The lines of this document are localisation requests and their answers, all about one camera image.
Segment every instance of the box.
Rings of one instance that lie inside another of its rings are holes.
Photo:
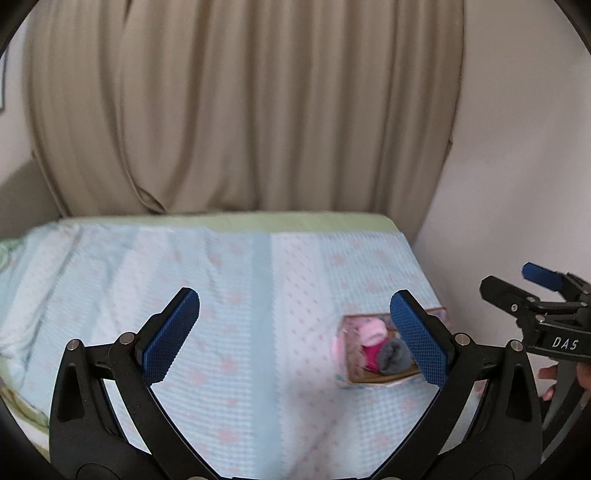
[[[445,307],[427,310],[430,315],[438,317],[444,325],[449,327],[449,318]],[[420,370],[416,364],[396,375],[382,375],[367,371],[360,366],[364,358],[363,346],[359,340],[357,325],[362,319],[367,317],[380,318],[388,329],[388,337],[400,338],[396,327],[394,326],[389,313],[370,313],[345,315],[339,326],[339,331],[333,345],[333,356],[337,363],[337,383],[341,387],[379,385],[379,384],[397,384],[400,381],[417,375]]]

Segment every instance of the screw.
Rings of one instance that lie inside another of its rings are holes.
[[[80,341],[78,340],[78,338],[73,338],[72,340],[70,340],[67,344],[66,344],[66,348],[70,351],[72,350],[76,350],[78,348],[78,346],[80,345]]]
[[[521,352],[523,350],[523,344],[519,340],[512,340],[511,348],[516,352]]]
[[[123,343],[124,345],[129,345],[131,342],[134,341],[135,335],[131,332],[125,332],[121,334],[119,337],[119,343]]]
[[[458,333],[454,338],[459,345],[466,346],[470,343],[470,337],[465,333]]]

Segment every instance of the bed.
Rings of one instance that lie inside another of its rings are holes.
[[[339,388],[330,347],[344,314],[387,311],[409,289],[439,301],[404,236],[381,215],[241,213],[66,219],[2,244],[3,395],[47,448],[66,342],[137,330],[179,287],[200,318],[154,392],[223,476],[363,478],[396,448],[437,388]],[[131,443],[145,448],[114,385]],[[446,448],[462,439],[474,393]]]

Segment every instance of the curtain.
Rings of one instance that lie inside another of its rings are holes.
[[[62,214],[347,210],[416,235],[463,0],[41,0],[24,96]]]

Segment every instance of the wall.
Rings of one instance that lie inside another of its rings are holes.
[[[26,22],[8,47],[5,110],[0,113],[0,238],[59,217],[41,170],[31,157],[22,101]]]
[[[504,345],[521,332],[481,279],[540,294],[528,261],[591,279],[591,56],[553,0],[467,0],[465,16],[453,147],[414,249],[456,330]]]

